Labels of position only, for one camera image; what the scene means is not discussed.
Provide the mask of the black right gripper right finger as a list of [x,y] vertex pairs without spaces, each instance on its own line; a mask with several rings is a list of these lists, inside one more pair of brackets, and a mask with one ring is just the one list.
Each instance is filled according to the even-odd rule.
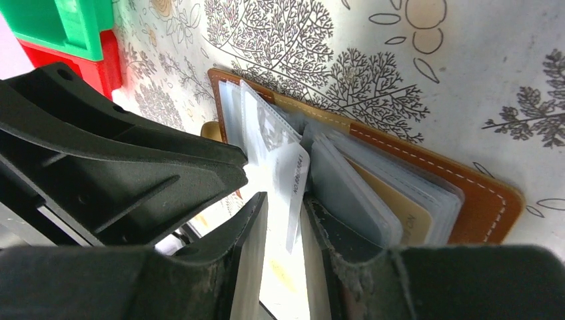
[[302,243],[311,319],[564,318],[564,264],[542,247],[383,249],[312,195]]

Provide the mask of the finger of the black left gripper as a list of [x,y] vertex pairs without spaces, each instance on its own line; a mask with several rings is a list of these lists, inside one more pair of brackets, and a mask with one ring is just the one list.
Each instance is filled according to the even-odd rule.
[[64,63],[1,82],[1,203],[57,245],[154,245],[244,186],[246,163],[124,110]]

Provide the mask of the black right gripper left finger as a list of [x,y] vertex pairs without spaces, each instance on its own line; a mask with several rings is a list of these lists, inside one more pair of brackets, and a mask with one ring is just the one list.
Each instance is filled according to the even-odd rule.
[[1,252],[2,319],[255,319],[268,197],[164,255],[149,247]]

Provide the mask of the red bin with cards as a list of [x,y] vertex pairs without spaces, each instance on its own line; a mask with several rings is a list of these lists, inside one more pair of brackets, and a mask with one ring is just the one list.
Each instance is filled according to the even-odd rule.
[[101,32],[103,59],[100,61],[91,61],[21,39],[18,42],[34,67],[62,62],[108,99],[112,98],[114,90],[123,85],[119,46],[110,30]]

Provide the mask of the brown leather card holder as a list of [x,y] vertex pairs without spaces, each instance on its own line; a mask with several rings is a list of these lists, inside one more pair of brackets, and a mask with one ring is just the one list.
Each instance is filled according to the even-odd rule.
[[464,201],[448,244],[499,245],[525,208],[522,192],[507,183],[359,121],[323,111],[253,81],[247,83],[266,102],[275,104],[283,111],[297,112],[307,119],[317,120],[461,190]]

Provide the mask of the green plastic bin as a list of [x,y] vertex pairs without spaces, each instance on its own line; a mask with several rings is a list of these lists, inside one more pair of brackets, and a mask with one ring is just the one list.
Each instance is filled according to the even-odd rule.
[[111,0],[1,0],[1,14],[19,40],[91,61],[114,25]]

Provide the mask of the white credit card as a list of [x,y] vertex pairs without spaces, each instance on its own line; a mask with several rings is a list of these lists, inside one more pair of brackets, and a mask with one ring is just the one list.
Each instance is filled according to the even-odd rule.
[[273,202],[275,226],[284,248],[292,253],[299,237],[302,205],[310,156],[300,144],[302,136],[244,80],[239,82],[243,143],[249,162],[259,173]]

